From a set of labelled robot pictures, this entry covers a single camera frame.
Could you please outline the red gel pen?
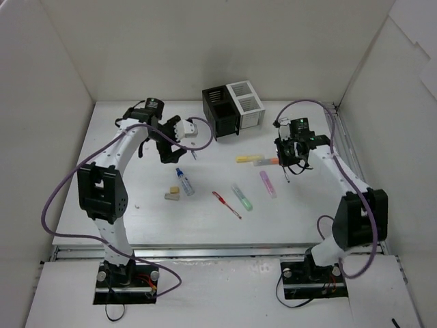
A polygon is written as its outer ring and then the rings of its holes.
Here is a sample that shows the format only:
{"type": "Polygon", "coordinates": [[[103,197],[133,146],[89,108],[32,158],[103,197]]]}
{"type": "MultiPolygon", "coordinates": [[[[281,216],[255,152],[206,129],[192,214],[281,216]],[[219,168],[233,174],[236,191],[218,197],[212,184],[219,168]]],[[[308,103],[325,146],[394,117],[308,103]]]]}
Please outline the red gel pen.
{"type": "Polygon", "coordinates": [[[241,219],[241,215],[234,210],[226,201],[225,199],[219,195],[216,191],[213,191],[212,194],[218,199],[218,201],[223,204],[224,206],[226,206],[235,216],[237,216],[237,218],[241,219]]]}

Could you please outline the blue gel pen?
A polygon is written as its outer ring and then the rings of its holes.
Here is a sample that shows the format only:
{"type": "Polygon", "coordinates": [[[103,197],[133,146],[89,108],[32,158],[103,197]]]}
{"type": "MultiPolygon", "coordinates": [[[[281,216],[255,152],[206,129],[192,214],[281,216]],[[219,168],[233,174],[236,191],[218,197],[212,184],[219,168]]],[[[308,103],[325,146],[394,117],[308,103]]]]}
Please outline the blue gel pen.
{"type": "Polygon", "coordinates": [[[282,169],[283,169],[283,173],[284,173],[284,176],[285,176],[285,179],[286,179],[287,183],[290,183],[290,178],[289,178],[289,176],[287,174],[287,170],[284,167],[282,167],[282,169]]]}

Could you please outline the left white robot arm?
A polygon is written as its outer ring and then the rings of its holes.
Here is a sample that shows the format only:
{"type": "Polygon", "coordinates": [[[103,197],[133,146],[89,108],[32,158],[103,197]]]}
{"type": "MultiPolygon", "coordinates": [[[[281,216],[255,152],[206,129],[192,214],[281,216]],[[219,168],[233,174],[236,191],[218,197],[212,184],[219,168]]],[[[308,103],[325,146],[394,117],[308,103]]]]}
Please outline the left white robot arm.
{"type": "Polygon", "coordinates": [[[143,155],[143,145],[149,140],[155,141],[161,163],[177,163],[186,150],[173,150],[174,143],[197,134],[193,121],[178,115],[160,123],[163,109],[163,101],[155,98],[129,107],[115,120],[113,144],[77,172],[79,205],[107,242],[104,266],[123,287],[133,284],[137,277],[123,219],[128,205],[124,171],[134,154],[143,155]]]}

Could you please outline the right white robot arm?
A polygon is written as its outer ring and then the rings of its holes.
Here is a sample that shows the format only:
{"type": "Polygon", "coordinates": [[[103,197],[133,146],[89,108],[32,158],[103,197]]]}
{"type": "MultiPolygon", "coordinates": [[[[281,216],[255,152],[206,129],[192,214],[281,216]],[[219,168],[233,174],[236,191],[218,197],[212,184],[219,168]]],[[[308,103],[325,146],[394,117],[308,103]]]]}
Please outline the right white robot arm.
{"type": "Polygon", "coordinates": [[[306,170],[319,165],[322,177],[340,194],[330,236],[305,254],[304,277],[316,282],[327,267],[341,264],[354,248],[370,246],[365,266],[356,273],[362,275],[372,264],[378,243],[387,237],[388,195],[358,178],[339,157],[333,141],[310,130],[307,118],[275,120],[273,125],[278,130],[274,144],[280,166],[300,165],[306,170]]]}

